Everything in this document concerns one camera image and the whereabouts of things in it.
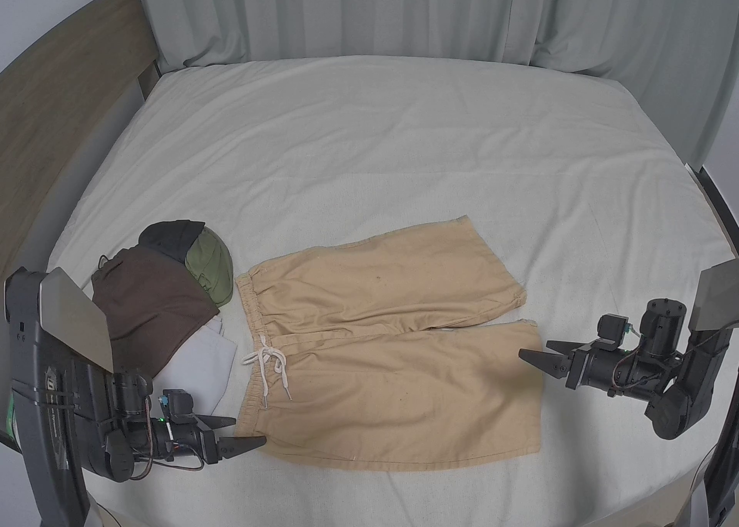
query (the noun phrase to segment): bed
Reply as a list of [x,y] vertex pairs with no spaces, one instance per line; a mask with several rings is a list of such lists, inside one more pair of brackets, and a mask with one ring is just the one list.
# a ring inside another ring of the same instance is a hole
[[[350,56],[164,75],[88,184],[48,267],[82,286],[100,255],[164,219],[205,221],[238,274],[309,246],[465,214],[528,292],[494,323],[533,319],[544,341],[592,340],[603,313],[638,321],[654,297],[690,308],[698,273],[733,257],[690,173],[620,84]],[[236,415],[250,373],[239,361],[253,345],[237,299],[222,317],[238,350],[215,413]],[[255,451],[200,473],[155,467],[140,483],[86,473],[87,487],[157,527],[578,525],[695,467],[718,437],[737,363],[734,344],[708,415],[674,441],[654,435],[642,402],[573,393],[546,377],[542,448],[522,458],[378,473]]]

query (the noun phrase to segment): wooden headboard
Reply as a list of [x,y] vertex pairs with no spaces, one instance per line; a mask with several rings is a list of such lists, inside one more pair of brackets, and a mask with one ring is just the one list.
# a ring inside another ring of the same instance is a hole
[[0,279],[64,167],[158,55],[141,0],[94,0],[0,73]]

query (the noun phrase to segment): curtain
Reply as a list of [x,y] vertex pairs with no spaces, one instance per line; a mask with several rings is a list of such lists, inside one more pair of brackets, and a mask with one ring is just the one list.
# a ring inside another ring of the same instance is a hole
[[621,82],[694,167],[739,65],[739,0],[143,0],[160,67],[333,55],[491,60]]

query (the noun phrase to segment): tan shorts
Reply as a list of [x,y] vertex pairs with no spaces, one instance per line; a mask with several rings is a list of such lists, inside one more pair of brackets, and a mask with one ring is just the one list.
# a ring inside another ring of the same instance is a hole
[[[255,348],[236,436],[310,465],[448,469],[540,447],[541,349],[530,321],[463,328],[522,305],[524,289],[467,217],[258,264],[236,284]],[[439,330],[439,328],[459,328]]]

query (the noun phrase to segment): white drawstring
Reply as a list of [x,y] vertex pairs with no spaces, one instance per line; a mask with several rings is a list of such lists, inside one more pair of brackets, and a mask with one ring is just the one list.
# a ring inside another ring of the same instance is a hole
[[282,386],[290,400],[292,400],[293,397],[290,395],[290,390],[288,389],[288,362],[285,359],[284,354],[277,348],[268,347],[267,339],[264,337],[264,334],[260,334],[259,337],[262,339],[262,348],[255,350],[251,355],[246,355],[241,359],[241,364],[251,365],[252,363],[259,362],[259,372],[262,374],[262,387],[264,388],[264,408],[266,409],[267,393],[269,393],[270,388],[267,386],[267,376],[264,374],[264,364],[268,363],[272,356],[277,359],[275,361],[275,373],[279,373],[282,376]]

